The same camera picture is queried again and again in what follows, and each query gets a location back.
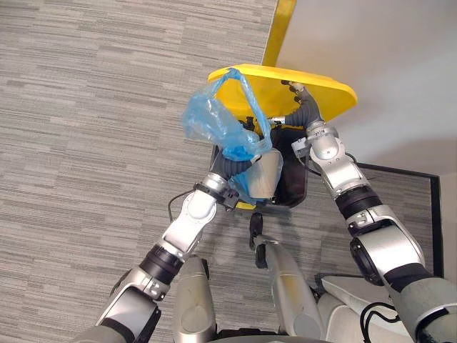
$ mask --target gray carpet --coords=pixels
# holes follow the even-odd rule
[[[181,130],[187,99],[215,69],[260,63],[274,6],[0,0],[0,342],[66,342],[94,323],[167,227],[167,200],[206,173],[210,145]],[[367,175],[431,267],[428,180]],[[277,329],[249,216],[220,211],[197,250],[220,329]],[[308,279],[357,272],[344,220],[313,176],[306,201],[268,210],[265,227]],[[171,342],[174,290],[154,342]]]

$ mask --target white wall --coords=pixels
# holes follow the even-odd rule
[[[457,173],[440,177],[444,276],[457,284]]]
[[[298,0],[277,66],[356,91],[357,107],[332,124],[359,161],[446,175],[445,269],[456,278],[457,1]]]

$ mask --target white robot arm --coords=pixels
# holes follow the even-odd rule
[[[293,144],[300,159],[310,155],[322,180],[346,219],[353,237],[351,254],[364,277],[387,288],[399,317],[417,342],[456,342],[456,285],[434,277],[424,267],[421,248],[392,210],[371,189],[355,162],[346,155],[335,129],[320,117],[309,94],[294,115],[273,118],[273,124],[304,126],[306,137]],[[202,230],[216,213],[216,203],[233,209],[238,194],[227,179],[251,162],[213,169],[184,201],[145,259],[114,287],[96,325],[73,343],[148,342],[160,318],[157,302],[198,244]]]

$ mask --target black floor trim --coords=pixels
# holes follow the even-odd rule
[[[430,180],[433,274],[436,277],[444,277],[443,232],[441,228],[441,190],[439,176],[427,173],[420,173],[418,171],[390,168],[388,166],[375,166],[372,164],[365,163],[357,163],[357,165],[362,169],[372,169],[379,170],[381,172],[411,175],[413,177],[425,177]]]

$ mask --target trash can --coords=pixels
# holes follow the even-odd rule
[[[228,68],[238,69],[244,74],[252,86],[258,105],[268,118],[287,116],[300,106],[294,100],[295,94],[289,90],[288,86],[281,83],[283,80],[303,84],[316,100],[321,116],[326,121],[336,118],[357,104],[356,93],[351,87],[327,76],[255,64],[239,64]],[[222,77],[228,68],[212,72],[208,76],[208,82]],[[237,80],[227,80],[217,92],[216,98],[221,100],[245,129],[261,134],[251,107]],[[294,141],[304,136],[303,128],[281,125],[271,130],[273,147],[278,149],[283,157],[283,169],[274,197],[258,202],[256,205],[294,207],[305,199],[308,172],[295,157],[291,148]],[[215,146],[211,163],[217,151],[218,147]],[[239,202],[237,207],[254,209],[256,205]]]

